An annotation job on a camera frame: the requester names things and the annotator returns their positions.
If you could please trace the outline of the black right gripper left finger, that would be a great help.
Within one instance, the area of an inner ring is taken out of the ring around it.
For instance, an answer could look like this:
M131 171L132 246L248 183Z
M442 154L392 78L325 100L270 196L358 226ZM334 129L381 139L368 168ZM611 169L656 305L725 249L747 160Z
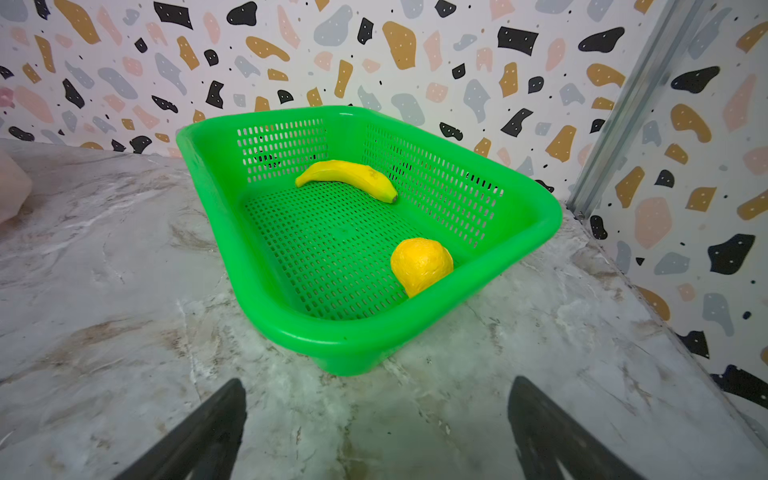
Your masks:
M233 378L117 477L229 479L246 419L246 391Z

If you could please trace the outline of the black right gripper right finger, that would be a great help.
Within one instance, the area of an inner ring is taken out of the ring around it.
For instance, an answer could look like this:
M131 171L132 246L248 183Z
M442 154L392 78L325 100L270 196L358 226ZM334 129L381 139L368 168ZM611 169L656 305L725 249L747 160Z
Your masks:
M528 378L514 379L507 417L527 479L640 479Z

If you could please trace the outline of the pink plastic bag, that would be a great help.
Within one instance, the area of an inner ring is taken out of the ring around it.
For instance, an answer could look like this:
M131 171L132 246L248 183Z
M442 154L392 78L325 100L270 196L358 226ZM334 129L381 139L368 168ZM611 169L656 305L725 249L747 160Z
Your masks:
M18 215L32 191L33 182L3 150L0 151L0 223Z

